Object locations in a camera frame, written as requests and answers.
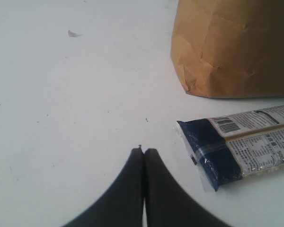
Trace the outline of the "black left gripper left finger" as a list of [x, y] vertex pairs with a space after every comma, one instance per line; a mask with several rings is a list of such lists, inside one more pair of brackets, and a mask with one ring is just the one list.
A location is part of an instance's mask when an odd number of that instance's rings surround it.
[[144, 154], [133, 148], [114, 182], [66, 227], [141, 227], [144, 206]]

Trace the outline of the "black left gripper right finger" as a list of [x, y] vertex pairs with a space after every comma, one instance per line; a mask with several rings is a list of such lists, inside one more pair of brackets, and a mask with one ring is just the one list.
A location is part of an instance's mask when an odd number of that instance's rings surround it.
[[177, 183], [158, 151], [144, 153], [144, 199], [149, 227], [228, 227]]

